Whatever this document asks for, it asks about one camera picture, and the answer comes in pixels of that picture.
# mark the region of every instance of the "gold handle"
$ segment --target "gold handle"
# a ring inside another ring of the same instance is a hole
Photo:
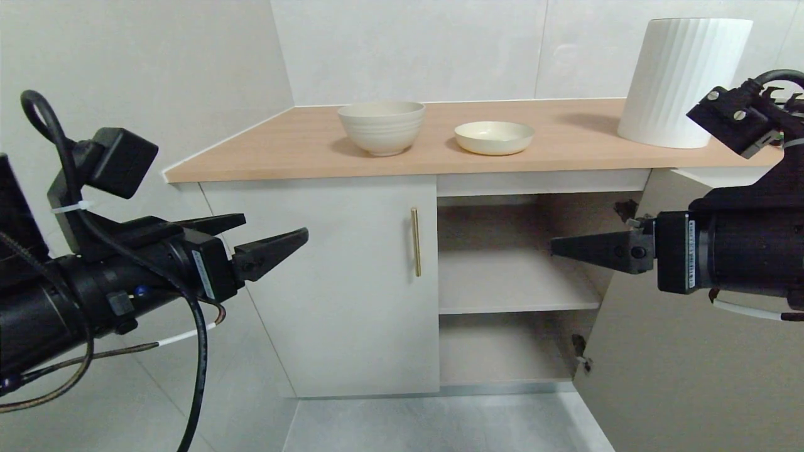
[[[410,223],[413,226],[413,256],[416,258],[416,277],[421,276],[421,247],[419,246],[419,211],[410,209]]]

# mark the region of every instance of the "bowl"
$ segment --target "bowl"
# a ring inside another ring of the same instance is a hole
[[[511,155],[524,151],[534,133],[533,127],[516,122],[469,122],[455,128],[455,141],[475,154]]]
[[[425,119],[425,106],[416,102],[366,102],[342,107],[338,117],[357,147],[385,157],[413,144]]]

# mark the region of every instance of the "floor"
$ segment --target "floor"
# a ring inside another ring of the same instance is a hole
[[[285,452],[613,452],[577,392],[301,401]]]

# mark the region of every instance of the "cable tie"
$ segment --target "cable tie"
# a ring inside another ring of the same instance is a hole
[[[804,138],[796,138],[794,140],[790,140],[788,142],[785,142],[785,144],[782,146],[782,148],[787,149],[787,148],[789,148],[791,146],[798,146],[798,145],[804,145]]]
[[[58,215],[60,213],[73,212],[73,211],[76,211],[76,210],[87,210],[93,204],[94,203],[92,201],[82,199],[81,201],[78,201],[78,203],[75,203],[75,204],[73,204],[71,206],[63,206],[61,208],[52,208],[51,212],[56,214],[56,215]]]

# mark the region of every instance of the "cabinet door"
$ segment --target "cabinet door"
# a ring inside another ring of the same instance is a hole
[[[435,176],[205,183],[230,245],[307,227],[249,292],[299,397],[437,392]],[[411,209],[418,210],[416,276]]]
[[[650,176],[639,215],[686,210],[710,187],[678,172]],[[575,386],[617,452],[798,451],[804,445],[801,324],[713,307],[707,290],[656,289],[656,272],[616,274]],[[780,298],[721,292],[786,309]]]

